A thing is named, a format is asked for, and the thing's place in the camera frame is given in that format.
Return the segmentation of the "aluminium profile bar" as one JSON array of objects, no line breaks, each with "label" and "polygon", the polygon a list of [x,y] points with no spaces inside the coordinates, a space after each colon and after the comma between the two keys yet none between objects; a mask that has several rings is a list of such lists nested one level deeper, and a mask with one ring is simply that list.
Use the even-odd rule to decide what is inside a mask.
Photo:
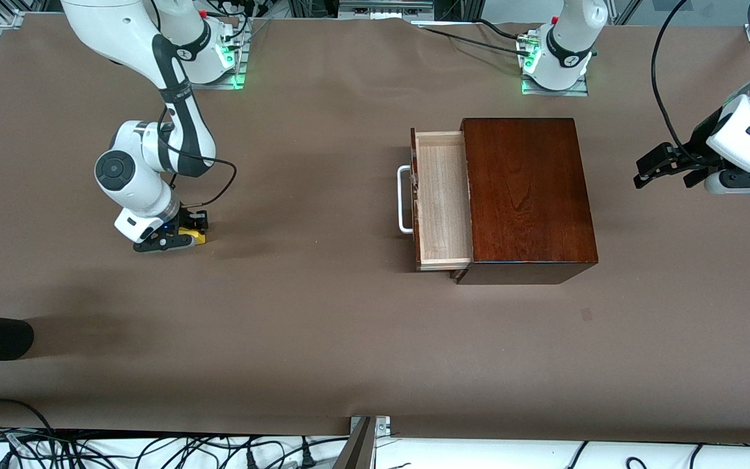
[{"label": "aluminium profile bar", "polygon": [[355,416],[352,431],[331,469],[373,469],[379,431],[375,416]]}]

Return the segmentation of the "metal base plate right arm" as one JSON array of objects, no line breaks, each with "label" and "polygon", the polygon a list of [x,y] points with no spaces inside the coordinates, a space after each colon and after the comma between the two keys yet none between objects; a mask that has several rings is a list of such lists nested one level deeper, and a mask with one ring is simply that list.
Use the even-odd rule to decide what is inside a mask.
[{"label": "metal base plate right arm", "polygon": [[176,52],[194,89],[243,89],[253,37],[253,21],[237,25],[217,18],[204,19],[208,32]]}]

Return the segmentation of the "small metal corner bracket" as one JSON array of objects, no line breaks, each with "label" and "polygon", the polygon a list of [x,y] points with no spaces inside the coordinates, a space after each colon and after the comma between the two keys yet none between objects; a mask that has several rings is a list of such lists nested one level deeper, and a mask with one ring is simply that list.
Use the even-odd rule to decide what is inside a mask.
[{"label": "small metal corner bracket", "polygon": [[365,418],[371,419],[371,431],[375,434],[375,439],[390,438],[392,436],[392,425],[389,416],[352,416],[350,419],[350,434],[356,431],[356,427]]}]

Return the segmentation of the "dark red wooden cabinet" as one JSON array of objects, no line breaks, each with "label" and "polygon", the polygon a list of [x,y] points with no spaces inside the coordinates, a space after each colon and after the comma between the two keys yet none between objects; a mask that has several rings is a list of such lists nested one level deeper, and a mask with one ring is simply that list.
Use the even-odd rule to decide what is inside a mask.
[{"label": "dark red wooden cabinet", "polygon": [[471,259],[459,285],[559,285],[598,264],[576,123],[466,118]]}]

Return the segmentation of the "light wood drawer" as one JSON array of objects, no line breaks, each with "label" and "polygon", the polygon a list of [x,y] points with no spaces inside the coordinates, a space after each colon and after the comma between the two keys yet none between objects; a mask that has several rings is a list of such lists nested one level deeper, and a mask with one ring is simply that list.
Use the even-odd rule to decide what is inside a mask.
[{"label": "light wood drawer", "polygon": [[411,235],[419,271],[473,261],[466,143],[461,131],[410,131],[410,160],[396,170],[398,229]]}]

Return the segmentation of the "metal equipment rail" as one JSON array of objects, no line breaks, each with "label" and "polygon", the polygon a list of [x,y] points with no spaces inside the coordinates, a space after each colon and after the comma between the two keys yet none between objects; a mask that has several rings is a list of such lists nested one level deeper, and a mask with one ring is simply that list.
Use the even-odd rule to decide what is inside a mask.
[{"label": "metal equipment rail", "polygon": [[434,0],[337,0],[338,19],[434,21]]}]

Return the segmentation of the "metal base plate left arm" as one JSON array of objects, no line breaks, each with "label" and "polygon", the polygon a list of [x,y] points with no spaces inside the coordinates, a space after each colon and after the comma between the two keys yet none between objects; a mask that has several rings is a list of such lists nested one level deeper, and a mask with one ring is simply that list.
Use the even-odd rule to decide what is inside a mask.
[{"label": "metal base plate left arm", "polygon": [[589,95],[585,74],[580,75],[570,88],[563,90],[544,88],[534,80],[531,72],[540,64],[541,59],[545,56],[540,46],[538,29],[529,29],[524,35],[519,35],[516,48],[517,51],[526,51],[528,53],[525,57],[518,57],[518,63],[521,68],[521,92],[523,95],[547,97],[587,97]]}]

